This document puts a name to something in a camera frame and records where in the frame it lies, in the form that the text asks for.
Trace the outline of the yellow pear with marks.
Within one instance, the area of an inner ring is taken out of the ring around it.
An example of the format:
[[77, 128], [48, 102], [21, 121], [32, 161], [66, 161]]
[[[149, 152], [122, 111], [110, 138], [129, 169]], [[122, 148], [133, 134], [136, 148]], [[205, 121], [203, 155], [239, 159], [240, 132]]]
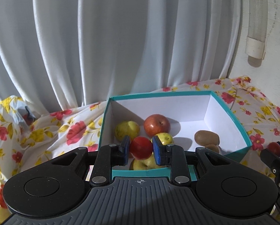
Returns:
[[174, 144], [174, 139], [169, 133], [157, 133], [156, 136], [159, 138], [163, 145]]

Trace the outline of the red apple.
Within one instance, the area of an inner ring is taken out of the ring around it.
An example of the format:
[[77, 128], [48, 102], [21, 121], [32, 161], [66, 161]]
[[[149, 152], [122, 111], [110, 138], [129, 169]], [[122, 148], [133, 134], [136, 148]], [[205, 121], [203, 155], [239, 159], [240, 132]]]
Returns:
[[169, 120], [161, 114], [153, 114], [147, 117], [143, 127], [149, 137], [153, 137], [158, 133], [169, 133], [171, 130]]

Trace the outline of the brown kiwi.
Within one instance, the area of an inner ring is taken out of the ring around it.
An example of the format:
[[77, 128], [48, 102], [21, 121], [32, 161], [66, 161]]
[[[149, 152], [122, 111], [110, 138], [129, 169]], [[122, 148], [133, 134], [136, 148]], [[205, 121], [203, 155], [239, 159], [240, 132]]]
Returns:
[[219, 136], [208, 130], [199, 130], [194, 134], [195, 142], [200, 146], [219, 145]]
[[215, 153], [219, 153], [218, 145], [209, 144], [209, 145], [206, 145], [205, 148], [207, 148], [207, 149], [209, 149], [211, 151], [214, 151]]

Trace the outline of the teal cardboard box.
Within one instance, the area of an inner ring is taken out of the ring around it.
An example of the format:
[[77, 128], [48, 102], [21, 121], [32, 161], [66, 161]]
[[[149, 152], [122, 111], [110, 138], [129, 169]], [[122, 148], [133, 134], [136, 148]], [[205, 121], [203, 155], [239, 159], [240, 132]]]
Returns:
[[129, 94], [109, 98], [103, 116], [99, 146], [120, 144], [114, 136], [117, 124], [135, 121], [140, 136], [146, 136], [144, 121], [153, 114], [165, 116], [174, 143], [185, 151], [198, 147], [197, 131], [212, 131], [219, 136], [219, 152], [240, 162], [252, 143], [246, 130], [225, 102], [212, 91], [177, 91]]

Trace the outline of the yellow-green pear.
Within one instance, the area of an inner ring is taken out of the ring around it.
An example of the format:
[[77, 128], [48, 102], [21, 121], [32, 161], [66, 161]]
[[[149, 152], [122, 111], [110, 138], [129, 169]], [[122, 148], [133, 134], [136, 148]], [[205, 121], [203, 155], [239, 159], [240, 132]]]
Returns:
[[133, 141], [140, 133], [140, 127], [135, 121], [123, 121], [114, 130], [114, 136], [118, 141], [122, 141], [125, 136], [129, 136]]

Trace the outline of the small red fruit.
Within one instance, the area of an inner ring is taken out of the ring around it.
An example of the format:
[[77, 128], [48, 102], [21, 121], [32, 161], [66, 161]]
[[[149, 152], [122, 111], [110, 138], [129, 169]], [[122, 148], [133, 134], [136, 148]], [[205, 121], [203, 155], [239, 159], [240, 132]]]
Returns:
[[280, 156], [280, 145], [277, 142], [270, 142], [267, 146], [267, 149], [271, 153]]

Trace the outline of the white curtain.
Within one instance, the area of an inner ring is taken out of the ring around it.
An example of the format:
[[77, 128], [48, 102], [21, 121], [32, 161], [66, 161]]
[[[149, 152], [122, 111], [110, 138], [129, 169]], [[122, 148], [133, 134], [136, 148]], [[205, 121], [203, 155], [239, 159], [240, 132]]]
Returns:
[[41, 114], [226, 77], [241, 0], [0, 0], [0, 101]]

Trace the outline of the red tomato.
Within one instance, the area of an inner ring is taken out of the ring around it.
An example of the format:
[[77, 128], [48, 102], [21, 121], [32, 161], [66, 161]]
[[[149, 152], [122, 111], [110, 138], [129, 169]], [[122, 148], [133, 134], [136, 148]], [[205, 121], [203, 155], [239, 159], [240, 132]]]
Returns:
[[136, 137], [129, 146], [129, 151], [136, 160], [146, 160], [153, 153], [153, 144], [146, 137]]

